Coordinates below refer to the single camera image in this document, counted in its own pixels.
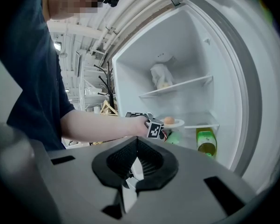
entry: refrigerator shelf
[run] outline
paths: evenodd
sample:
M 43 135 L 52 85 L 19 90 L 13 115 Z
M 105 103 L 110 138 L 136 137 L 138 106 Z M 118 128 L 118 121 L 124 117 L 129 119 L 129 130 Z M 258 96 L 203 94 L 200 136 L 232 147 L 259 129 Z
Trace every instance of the refrigerator shelf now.
M 196 129 L 196 128 L 206 128 L 211 127 L 217 129 L 220 127 L 216 119 L 211 115 L 210 112 L 190 112 L 185 114 L 170 114 L 170 115 L 160 115 L 157 119 L 164 119 L 170 116 L 175 119 L 181 119 L 185 124 L 181 127 L 184 129 Z
M 196 79 L 191 79 L 191 80 L 188 80 L 185 82 L 174 84 L 174 85 L 166 87 L 166 88 L 158 89 L 155 91 L 151 91 L 151 92 L 139 95 L 139 97 L 140 98 L 153 98 L 154 96 L 167 94 L 167 93 L 173 92 L 173 91 L 182 91 L 183 89 L 188 89 L 188 88 L 196 86 L 196 85 L 204 86 L 207 82 L 210 82 L 212 80 L 212 78 L 213 78 L 213 76 L 208 75 L 208 76 L 204 76 L 204 77 L 200 77 L 200 78 L 196 78 Z

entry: plastic bag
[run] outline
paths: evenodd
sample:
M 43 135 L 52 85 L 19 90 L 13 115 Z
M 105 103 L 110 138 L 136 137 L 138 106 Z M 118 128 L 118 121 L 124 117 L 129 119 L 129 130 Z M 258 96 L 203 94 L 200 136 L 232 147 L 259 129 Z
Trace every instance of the plastic bag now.
M 153 83 L 157 89 L 162 89 L 173 85 L 173 77 L 164 64 L 156 64 L 151 69 L 151 75 L 153 76 Z

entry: ceiling light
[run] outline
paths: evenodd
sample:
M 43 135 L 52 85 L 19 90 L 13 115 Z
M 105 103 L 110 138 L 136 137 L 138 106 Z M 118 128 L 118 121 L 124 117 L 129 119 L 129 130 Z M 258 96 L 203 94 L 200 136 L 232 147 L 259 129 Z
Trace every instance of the ceiling light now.
M 56 50 L 61 51 L 61 42 L 54 42 L 54 47 L 56 48 Z

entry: refrigerator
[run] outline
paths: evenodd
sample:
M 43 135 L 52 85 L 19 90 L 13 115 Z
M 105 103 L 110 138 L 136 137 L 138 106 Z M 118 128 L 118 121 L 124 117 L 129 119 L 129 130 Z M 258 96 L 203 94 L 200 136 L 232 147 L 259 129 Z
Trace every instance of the refrigerator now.
M 261 0 L 172 0 L 114 56 L 120 116 L 151 112 L 184 121 L 184 148 L 211 127 L 216 161 L 257 193 L 280 167 L 280 34 Z M 156 89 L 165 64 L 174 84 Z

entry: egg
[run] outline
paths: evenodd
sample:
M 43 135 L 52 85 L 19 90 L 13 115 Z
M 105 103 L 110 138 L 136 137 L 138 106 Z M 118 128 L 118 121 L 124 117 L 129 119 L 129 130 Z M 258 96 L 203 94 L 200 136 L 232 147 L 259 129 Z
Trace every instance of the egg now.
M 172 118 L 172 117 L 166 117 L 166 118 L 164 119 L 164 124 L 165 124 L 165 125 L 173 125 L 174 122 L 175 122 L 175 120 L 174 120 L 174 118 Z

